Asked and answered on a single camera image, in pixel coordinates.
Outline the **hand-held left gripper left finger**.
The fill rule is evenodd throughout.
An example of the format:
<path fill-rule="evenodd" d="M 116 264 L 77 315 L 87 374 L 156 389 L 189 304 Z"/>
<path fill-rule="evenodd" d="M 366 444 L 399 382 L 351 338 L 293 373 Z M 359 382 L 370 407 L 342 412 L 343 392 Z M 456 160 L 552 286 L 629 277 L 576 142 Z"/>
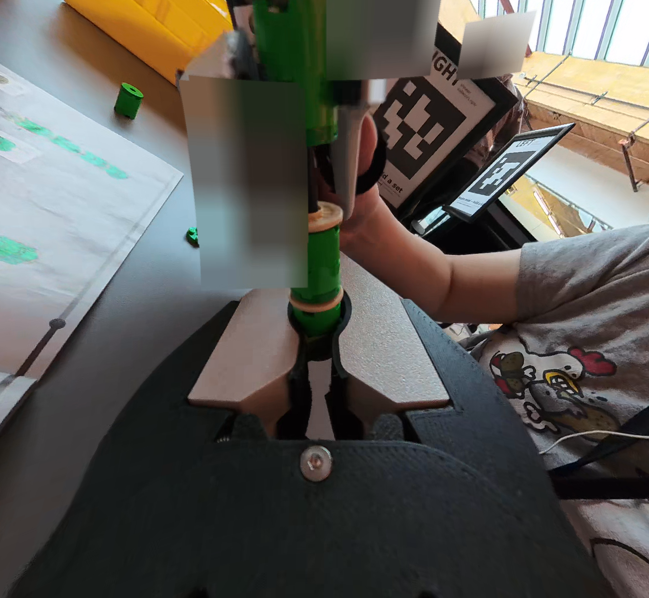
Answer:
<path fill-rule="evenodd" d="M 288 289 L 246 294 L 189 392 L 188 402 L 252 414 L 269 436 L 304 440 L 312 389 L 306 344 L 290 317 Z"/>

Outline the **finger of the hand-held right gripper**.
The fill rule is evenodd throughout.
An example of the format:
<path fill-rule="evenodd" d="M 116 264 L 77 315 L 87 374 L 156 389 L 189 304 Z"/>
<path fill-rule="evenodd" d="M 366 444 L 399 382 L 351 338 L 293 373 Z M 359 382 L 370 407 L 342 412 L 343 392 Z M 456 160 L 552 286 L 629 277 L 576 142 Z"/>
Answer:
<path fill-rule="evenodd" d="M 178 69 L 177 81 L 188 80 L 191 75 L 254 80 L 254 52 L 247 34 L 243 31 L 222 33 L 185 69 Z"/>
<path fill-rule="evenodd" d="M 370 89 L 369 80 L 334 82 L 337 134 L 330 144 L 330 188 L 343 221 L 348 220 L 354 210 L 360 134 L 369 109 Z"/>

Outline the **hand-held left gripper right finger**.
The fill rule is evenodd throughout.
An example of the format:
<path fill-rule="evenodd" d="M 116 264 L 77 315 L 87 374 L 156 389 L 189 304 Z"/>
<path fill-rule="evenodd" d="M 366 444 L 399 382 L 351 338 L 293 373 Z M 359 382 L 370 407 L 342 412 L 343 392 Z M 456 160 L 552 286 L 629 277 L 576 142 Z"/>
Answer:
<path fill-rule="evenodd" d="M 341 255 L 342 323 L 332 341 L 327 407 L 337 440 L 363 440 L 384 414 L 450 407 L 401 297 Z"/>

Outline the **green brick bamboo stalk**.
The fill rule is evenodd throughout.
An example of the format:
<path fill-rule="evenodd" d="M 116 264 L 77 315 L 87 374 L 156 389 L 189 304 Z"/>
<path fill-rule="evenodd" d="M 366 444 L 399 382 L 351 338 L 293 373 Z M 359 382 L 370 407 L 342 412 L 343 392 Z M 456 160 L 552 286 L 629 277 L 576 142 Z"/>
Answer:
<path fill-rule="evenodd" d="M 308 283 L 293 287 L 289 318 L 314 360 L 324 360 L 341 322 L 339 226 L 343 211 L 319 200 L 318 165 L 337 138 L 326 65 L 326 0 L 248 0 L 265 78 L 304 93 L 308 174 Z"/>

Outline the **person's right forearm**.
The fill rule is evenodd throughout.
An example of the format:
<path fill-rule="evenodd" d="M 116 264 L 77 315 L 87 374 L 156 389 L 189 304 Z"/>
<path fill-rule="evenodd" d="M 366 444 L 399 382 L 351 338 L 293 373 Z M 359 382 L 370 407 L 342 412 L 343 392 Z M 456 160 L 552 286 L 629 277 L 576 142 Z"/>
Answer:
<path fill-rule="evenodd" d="M 382 200 L 346 255 L 436 321 L 506 325 L 518 316 L 521 254 L 444 254 L 407 231 Z"/>

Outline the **dark desk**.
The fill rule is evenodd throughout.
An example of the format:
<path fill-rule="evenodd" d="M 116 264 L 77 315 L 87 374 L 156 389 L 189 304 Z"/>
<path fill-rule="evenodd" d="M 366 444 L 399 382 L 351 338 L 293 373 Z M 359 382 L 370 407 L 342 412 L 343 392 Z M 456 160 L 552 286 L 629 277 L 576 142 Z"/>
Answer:
<path fill-rule="evenodd" d="M 69 507 L 95 449 L 141 383 L 241 292 L 200 286 L 181 97 L 62 0 L 1 0 L 1 63 L 183 173 L 61 350 L 1 431 L 1 596 Z M 121 83 L 143 101 L 116 115 Z"/>

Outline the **person's right hand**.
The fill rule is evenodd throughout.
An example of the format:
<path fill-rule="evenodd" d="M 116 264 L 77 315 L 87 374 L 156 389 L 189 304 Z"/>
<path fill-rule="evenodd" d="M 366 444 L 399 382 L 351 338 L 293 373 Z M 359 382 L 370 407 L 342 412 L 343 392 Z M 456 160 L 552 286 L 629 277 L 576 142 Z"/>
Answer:
<path fill-rule="evenodd" d="M 378 131 L 372 115 L 366 113 L 363 117 L 360 132 L 360 148 L 358 155 L 358 174 L 363 175 L 370 169 L 372 159 L 378 144 Z M 339 232 L 342 251 L 351 256 L 353 241 L 365 231 L 369 219 L 379 207 L 380 193 L 375 184 L 363 195 L 355 198 L 354 211 L 348 220 L 344 221 Z"/>

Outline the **black framed square-pattern tag sign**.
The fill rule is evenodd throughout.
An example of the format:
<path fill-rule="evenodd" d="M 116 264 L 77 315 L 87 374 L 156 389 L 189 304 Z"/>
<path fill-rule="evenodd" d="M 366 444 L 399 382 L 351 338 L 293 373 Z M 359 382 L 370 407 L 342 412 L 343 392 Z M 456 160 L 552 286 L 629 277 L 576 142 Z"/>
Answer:
<path fill-rule="evenodd" d="M 459 80 L 460 50 L 438 23 L 430 75 L 400 78 L 374 114 L 387 142 L 378 189 L 399 220 L 518 102 L 498 78 Z"/>

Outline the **yellow plastic bin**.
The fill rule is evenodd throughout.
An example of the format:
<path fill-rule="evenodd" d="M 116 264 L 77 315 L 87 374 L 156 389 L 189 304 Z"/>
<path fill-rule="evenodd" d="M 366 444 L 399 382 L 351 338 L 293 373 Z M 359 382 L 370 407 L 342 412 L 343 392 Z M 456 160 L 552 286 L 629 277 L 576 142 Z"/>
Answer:
<path fill-rule="evenodd" d="M 170 83 L 232 30 L 226 0 L 64 0 Z"/>

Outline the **small green cylinder brick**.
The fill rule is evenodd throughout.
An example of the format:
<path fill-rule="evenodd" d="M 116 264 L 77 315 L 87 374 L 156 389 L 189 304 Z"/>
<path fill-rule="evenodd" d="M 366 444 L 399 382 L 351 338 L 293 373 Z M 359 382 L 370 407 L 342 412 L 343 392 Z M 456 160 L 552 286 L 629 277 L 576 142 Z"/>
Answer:
<path fill-rule="evenodd" d="M 121 83 L 117 99 L 114 104 L 116 115 L 134 120 L 138 115 L 143 101 L 143 93 L 134 85 Z"/>

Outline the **black framed slim tag sign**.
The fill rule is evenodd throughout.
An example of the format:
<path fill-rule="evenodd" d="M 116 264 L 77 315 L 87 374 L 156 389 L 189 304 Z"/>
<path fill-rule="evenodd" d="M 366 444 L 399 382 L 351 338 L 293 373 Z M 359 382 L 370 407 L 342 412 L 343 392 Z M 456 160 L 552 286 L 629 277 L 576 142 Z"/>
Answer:
<path fill-rule="evenodd" d="M 477 220 L 575 126 L 567 123 L 515 135 L 443 211 L 467 223 Z"/>

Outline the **paper instruction booklet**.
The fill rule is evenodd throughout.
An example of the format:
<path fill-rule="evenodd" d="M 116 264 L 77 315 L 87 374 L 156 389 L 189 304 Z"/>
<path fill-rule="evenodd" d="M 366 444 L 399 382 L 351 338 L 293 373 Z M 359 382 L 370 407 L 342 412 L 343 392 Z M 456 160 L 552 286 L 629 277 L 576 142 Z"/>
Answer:
<path fill-rule="evenodd" d="M 183 174 L 1 66 L 1 426 Z"/>

